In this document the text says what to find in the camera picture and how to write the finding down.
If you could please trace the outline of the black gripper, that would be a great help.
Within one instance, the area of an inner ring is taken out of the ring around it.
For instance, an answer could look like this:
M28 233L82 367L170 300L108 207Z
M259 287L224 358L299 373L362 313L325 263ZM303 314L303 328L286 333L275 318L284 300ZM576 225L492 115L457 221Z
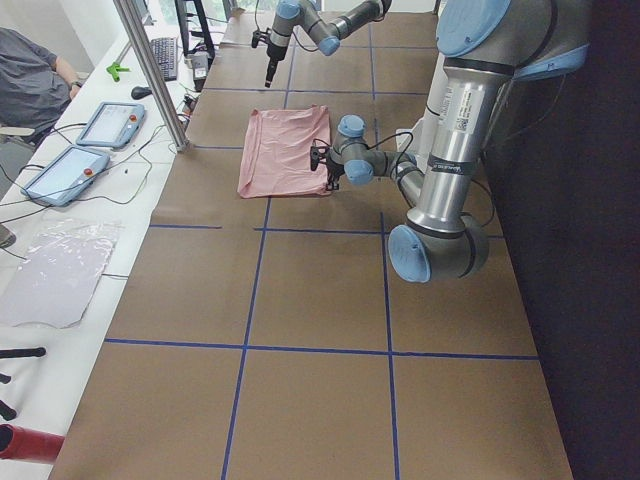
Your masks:
M321 141L313 140L309 156L310 168L316 171L320 165L324 165L327 172L327 191L338 191L340 189L341 166L332 159L332 145Z
M251 47L257 48L260 43L264 43L267 46L269 61L264 86L270 88L279 63L286 57L286 37L273 29L266 29L265 31L256 29L252 34Z

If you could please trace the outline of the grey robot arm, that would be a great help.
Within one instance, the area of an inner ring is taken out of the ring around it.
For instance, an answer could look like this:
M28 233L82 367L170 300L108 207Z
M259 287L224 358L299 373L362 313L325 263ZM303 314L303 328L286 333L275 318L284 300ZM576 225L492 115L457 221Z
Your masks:
M331 56L342 40L370 22L381 21L390 7L391 1L362 1L350 11L326 22L314 1L279 1L272 26L266 30L257 27L252 33L251 47L257 48L264 43L269 58L264 86L271 87L278 64L285 59L297 27L306 33L323 55Z
M426 167L406 151L376 151L357 115L340 122L332 145L313 145L310 165L325 165L335 184L388 176L410 205L388 239L397 275L426 283L463 278L488 257L482 226L463 206L499 90L579 69L588 50L589 1L450 1L436 28L447 78Z

